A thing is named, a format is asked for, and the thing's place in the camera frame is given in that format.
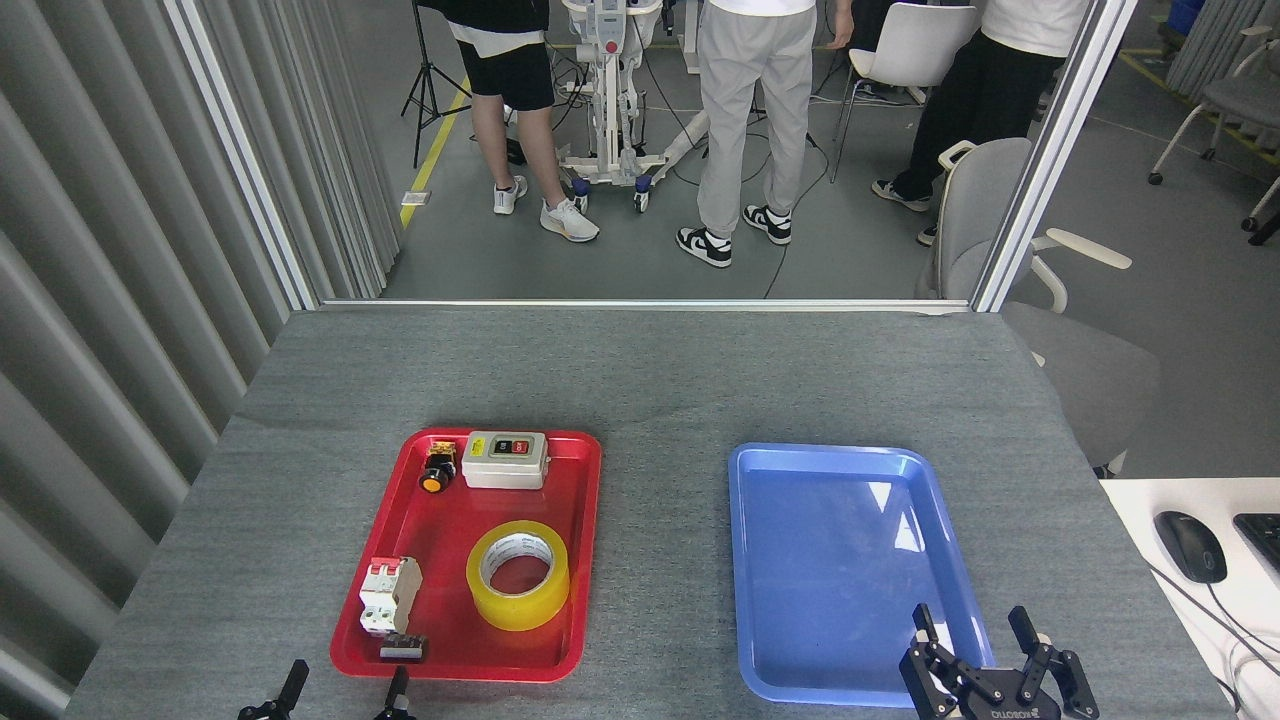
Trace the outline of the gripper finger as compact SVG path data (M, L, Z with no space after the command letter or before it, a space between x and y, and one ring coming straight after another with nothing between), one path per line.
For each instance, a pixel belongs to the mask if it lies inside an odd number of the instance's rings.
M308 678L308 665L303 659L296 659L291 666L288 676L274 700L265 701L257 706L244 706L238 712L239 720L250 719L278 719L288 720L300 701L302 689Z
M410 683L408 667L398 665L390 679L383 710L375 720L415 720L410 712L410 700L407 694Z

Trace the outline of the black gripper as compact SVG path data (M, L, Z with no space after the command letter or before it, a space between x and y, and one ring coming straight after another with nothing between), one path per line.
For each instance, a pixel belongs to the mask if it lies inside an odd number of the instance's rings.
M899 670L919 719L951 717L957 708L965 719L1060 719L1062 714L1097 719L1094 701L1079 656L1056 650L1038 633L1027 610L1018 605L1007 619L1027 662L1020 673L979 673L940 643L927 603L913 611L914 642ZM1044 674L1059 684L1062 703L1041 689ZM1000 693L991 700L991 684Z

